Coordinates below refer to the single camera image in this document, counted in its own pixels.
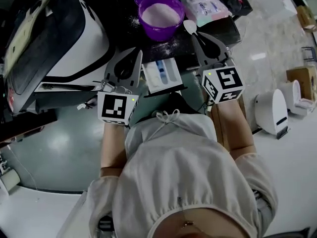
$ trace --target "white spoon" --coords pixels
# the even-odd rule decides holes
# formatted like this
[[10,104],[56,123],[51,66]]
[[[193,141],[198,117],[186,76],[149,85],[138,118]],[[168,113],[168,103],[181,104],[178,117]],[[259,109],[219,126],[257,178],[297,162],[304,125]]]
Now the white spoon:
[[192,35],[192,34],[196,34],[196,31],[197,31],[197,25],[196,23],[193,21],[193,20],[190,20],[190,19],[187,19],[187,20],[184,20],[183,22],[184,24],[184,27],[186,29],[186,31]]

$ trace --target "plastic bag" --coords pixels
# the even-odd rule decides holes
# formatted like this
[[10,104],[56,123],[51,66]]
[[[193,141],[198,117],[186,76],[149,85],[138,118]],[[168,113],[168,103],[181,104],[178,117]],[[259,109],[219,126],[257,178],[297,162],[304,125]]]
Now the plastic bag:
[[193,20],[198,27],[232,15],[220,0],[181,0],[181,2],[188,19]]

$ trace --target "person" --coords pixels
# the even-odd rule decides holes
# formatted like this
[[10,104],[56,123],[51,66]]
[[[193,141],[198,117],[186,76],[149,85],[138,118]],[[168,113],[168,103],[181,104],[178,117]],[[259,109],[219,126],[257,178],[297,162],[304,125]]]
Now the person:
[[228,152],[212,120],[177,93],[156,117],[105,124],[100,178],[88,189],[92,238],[262,237],[277,208],[263,158],[237,101],[218,104]]

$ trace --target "white box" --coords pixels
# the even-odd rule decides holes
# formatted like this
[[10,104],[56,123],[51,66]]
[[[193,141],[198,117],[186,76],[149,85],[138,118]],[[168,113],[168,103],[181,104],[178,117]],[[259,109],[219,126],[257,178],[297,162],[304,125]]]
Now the white box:
[[98,119],[128,125],[138,101],[138,95],[98,92]]
[[142,68],[150,93],[183,84],[174,58],[145,63]]
[[236,66],[205,70],[202,85],[215,103],[238,99],[245,89],[243,77]]

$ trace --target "person's arm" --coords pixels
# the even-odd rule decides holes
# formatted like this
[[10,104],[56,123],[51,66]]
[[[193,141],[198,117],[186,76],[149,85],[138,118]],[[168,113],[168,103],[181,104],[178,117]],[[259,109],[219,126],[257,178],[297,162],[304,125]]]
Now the person's arm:
[[241,155],[256,153],[251,129],[237,101],[218,104],[220,119],[224,123],[230,155],[236,160]]
[[120,176],[126,161],[124,127],[105,123],[100,176]]

